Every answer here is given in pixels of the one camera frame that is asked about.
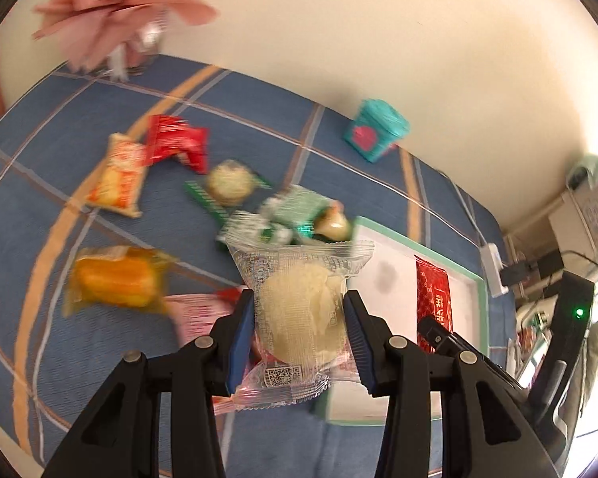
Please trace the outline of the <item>red patterned snack packet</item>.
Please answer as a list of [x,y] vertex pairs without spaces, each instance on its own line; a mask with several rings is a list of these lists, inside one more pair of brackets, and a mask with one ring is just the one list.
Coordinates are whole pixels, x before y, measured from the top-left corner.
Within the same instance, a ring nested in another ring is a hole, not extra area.
[[452,305],[447,272],[416,257],[417,270],[417,323],[432,315],[443,327],[454,330]]

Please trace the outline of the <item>yellow cake clear wrapper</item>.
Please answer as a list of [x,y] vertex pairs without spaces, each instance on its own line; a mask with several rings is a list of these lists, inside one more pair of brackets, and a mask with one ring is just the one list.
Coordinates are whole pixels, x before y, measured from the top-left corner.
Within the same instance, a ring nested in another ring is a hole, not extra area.
[[62,314],[69,317],[95,304],[166,314],[167,274],[176,262],[154,248],[83,248],[72,263]]

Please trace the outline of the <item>clear-wrapped white round pastry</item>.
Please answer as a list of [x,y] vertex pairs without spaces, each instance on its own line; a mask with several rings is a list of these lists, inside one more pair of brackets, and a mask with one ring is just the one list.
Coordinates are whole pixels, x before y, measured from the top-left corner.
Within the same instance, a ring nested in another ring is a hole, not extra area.
[[349,365],[343,297],[372,259],[370,241],[276,245],[226,239],[254,293],[258,364],[232,395],[237,410],[293,406],[319,397]]

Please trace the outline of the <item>orange swiss roll packet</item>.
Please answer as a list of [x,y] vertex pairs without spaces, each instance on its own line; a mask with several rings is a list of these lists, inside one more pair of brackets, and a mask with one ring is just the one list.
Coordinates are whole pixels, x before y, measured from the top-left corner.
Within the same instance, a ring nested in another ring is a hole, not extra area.
[[148,166],[146,147],[121,133],[109,137],[104,169],[89,192],[86,203],[92,207],[139,218],[139,198]]

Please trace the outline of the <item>black power adapter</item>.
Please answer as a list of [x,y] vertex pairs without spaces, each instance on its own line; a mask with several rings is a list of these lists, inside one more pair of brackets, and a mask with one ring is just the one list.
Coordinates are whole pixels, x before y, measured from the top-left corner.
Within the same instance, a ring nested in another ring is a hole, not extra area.
[[505,265],[499,271],[501,285],[509,287],[524,282],[531,272],[531,264],[527,261]]

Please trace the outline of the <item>white power strip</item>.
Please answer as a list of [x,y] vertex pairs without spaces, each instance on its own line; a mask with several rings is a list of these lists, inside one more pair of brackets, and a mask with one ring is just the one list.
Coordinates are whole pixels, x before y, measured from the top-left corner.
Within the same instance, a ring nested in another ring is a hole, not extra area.
[[498,247],[494,243],[487,243],[478,248],[480,252],[482,267],[484,270],[487,287],[492,298],[507,295],[509,288],[504,286],[501,280],[501,271],[504,269]]

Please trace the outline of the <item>white shelf unit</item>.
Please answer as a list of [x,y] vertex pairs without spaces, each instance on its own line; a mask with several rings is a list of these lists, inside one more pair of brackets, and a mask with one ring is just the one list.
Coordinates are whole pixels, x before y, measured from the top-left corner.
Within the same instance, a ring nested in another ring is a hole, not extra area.
[[565,271],[592,280],[598,291],[598,155],[576,162],[564,190],[508,230],[504,242],[512,263],[531,265],[511,286],[517,306],[553,295]]

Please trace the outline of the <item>white tray with green rim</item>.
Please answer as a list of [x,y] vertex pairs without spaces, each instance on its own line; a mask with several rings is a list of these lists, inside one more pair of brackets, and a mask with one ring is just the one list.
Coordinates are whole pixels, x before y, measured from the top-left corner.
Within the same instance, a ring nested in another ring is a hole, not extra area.
[[[458,263],[378,222],[357,217],[353,238],[369,239],[375,249],[364,269],[349,280],[372,315],[382,317],[395,335],[417,335],[418,258],[444,269],[448,275],[454,330],[489,353],[488,295],[484,280]],[[335,425],[382,426],[388,400],[373,398],[356,381],[335,381],[317,399],[319,416]]]

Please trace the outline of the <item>blue plaid tablecloth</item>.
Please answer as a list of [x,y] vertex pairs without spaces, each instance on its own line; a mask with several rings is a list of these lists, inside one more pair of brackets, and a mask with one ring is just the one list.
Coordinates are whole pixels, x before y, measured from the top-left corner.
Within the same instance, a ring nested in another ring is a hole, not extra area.
[[483,283],[492,215],[249,76],[51,72],[0,120],[0,425],[50,477],[370,477],[351,298],[417,342],[417,269]]

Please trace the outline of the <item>yellow pudding jelly cup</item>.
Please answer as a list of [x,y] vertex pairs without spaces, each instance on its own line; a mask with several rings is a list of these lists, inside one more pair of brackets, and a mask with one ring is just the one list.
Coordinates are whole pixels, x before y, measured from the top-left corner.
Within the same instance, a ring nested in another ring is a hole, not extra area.
[[330,202],[313,221],[313,235],[328,242],[346,242],[351,232],[350,221],[338,201]]

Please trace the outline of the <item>round cake green striped wrapper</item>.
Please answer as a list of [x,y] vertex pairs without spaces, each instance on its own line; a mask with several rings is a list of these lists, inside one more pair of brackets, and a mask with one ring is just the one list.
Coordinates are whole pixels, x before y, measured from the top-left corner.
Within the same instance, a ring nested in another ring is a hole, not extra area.
[[206,213],[224,225],[230,210],[240,207],[257,190],[270,190],[272,184],[248,165],[234,159],[224,160],[205,176],[203,184],[185,182],[185,192]]

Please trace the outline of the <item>green white foil snack packet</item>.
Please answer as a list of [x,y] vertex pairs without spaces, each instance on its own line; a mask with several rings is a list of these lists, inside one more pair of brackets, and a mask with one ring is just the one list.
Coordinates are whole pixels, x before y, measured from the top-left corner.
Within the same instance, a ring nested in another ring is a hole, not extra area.
[[334,210],[342,212],[340,202],[291,184],[285,191],[265,199],[255,213],[233,212],[216,239],[223,245],[229,235],[254,243],[311,244],[317,239],[317,223]]

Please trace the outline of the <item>small red crinkled snack packet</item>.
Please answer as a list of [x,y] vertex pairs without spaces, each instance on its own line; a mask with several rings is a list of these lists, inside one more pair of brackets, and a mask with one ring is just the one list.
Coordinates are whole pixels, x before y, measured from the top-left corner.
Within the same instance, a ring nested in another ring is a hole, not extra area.
[[144,164],[176,158],[196,174],[208,172],[209,129],[166,114],[150,116]]

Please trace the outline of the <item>teal toy box pink doors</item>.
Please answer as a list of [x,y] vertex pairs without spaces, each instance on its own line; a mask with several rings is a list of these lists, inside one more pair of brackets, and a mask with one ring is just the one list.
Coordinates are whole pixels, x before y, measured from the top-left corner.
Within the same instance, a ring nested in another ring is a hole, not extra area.
[[344,140],[370,163],[375,163],[410,131],[408,120],[388,102],[364,99]]

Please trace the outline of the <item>pink paper flower bouquet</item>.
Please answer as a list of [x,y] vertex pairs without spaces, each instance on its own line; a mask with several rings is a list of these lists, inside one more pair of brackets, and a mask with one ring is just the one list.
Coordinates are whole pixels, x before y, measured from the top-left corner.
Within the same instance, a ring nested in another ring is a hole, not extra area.
[[169,13],[192,26],[218,12],[204,0],[48,0],[33,38],[53,37],[73,72],[103,72],[127,81],[161,50]]

